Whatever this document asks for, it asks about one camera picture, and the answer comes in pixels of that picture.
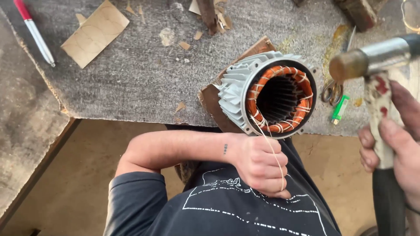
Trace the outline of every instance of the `pen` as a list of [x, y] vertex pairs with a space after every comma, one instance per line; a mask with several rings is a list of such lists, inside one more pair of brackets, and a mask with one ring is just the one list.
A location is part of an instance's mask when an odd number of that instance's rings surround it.
[[47, 45], [45, 44], [44, 39], [42, 38], [41, 34], [38, 31], [37, 26], [35, 25], [34, 21], [32, 20], [31, 15], [29, 14], [25, 4], [22, 2], [22, 0], [13, 0], [15, 3], [17, 9], [19, 10], [20, 14], [22, 15], [22, 18], [25, 21], [26, 26], [28, 27], [29, 31], [32, 34], [32, 37], [35, 40], [35, 43], [37, 44], [39, 50], [42, 53], [42, 56], [44, 59], [52, 66], [55, 66], [54, 58], [51, 55], [50, 50], [48, 49]]

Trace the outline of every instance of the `red pen cap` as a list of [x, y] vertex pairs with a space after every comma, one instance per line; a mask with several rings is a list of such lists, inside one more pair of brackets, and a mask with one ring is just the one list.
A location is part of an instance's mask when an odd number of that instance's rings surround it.
[[32, 19], [31, 15], [29, 15], [28, 9], [26, 8], [22, 0], [13, 0], [13, 2], [15, 3], [15, 6], [18, 8], [24, 20]]

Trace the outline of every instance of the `hand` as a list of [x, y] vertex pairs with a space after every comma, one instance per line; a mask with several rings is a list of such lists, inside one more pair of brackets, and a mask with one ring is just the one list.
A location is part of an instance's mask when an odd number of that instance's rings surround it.
[[[398, 184], [404, 190], [407, 202], [420, 210], [420, 103], [399, 83], [391, 82], [392, 101], [401, 115], [405, 129], [394, 121], [384, 118], [379, 125], [383, 140], [394, 149], [394, 172]], [[359, 130], [360, 162], [369, 173], [379, 164], [373, 151], [375, 140], [369, 127]]]
[[287, 156], [281, 152], [281, 145], [277, 140], [268, 138], [268, 142], [263, 136], [249, 137], [240, 134], [240, 138], [228, 146], [226, 155], [248, 186], [268, 197], [289, 199], [291, 196], [285, 190], [287, 182], [284, 178], [287, 174]]

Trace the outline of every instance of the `hammer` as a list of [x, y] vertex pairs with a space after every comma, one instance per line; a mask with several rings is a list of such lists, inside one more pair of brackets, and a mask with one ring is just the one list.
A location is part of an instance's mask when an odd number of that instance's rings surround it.
[[379, 123], [391, 107], [388, 69], [420, 56], [420, 35], [408, 34], [339, 54], [330, 61], [334, 80], [364, 77], [374, 151], [380, 163], [373, 172], [373, 203], [380, 236], [405, 235], [405, 197], [394, 174], [395, 153], [381, 138]]

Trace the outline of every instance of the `concrete floor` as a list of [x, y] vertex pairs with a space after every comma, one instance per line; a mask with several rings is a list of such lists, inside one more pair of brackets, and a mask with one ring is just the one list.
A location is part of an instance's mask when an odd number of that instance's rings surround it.
[[[101, 235], [108, 184], [120, 156], [136, 135], [162, 124], [83, 120], [0, 235]], [[375, 223], [371, 176], [359, 162], [357, 138], [296, 135], [305, 167], [332, 209], [343, 235]], [[162, 171], [168, 197], [183, 184], [173, 168]]]

